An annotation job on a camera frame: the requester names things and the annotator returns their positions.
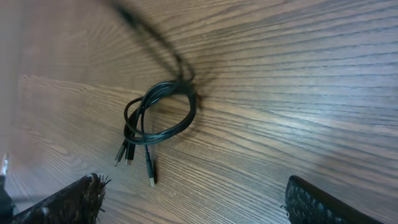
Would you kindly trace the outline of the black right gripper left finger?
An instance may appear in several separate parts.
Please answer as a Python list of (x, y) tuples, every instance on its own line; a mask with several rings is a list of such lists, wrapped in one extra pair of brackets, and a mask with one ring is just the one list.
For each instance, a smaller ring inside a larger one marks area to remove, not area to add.
[(108, 178), (90, 173), (28, 209), (12, 214), (6, 224), (95, 224)]

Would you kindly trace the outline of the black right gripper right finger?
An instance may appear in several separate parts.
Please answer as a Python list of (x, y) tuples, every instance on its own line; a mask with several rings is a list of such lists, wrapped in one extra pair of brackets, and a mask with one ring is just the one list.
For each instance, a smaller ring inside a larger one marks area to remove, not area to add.
[(297, 175), (287, 182), (284, 208), (291, 224), (382, 224)]

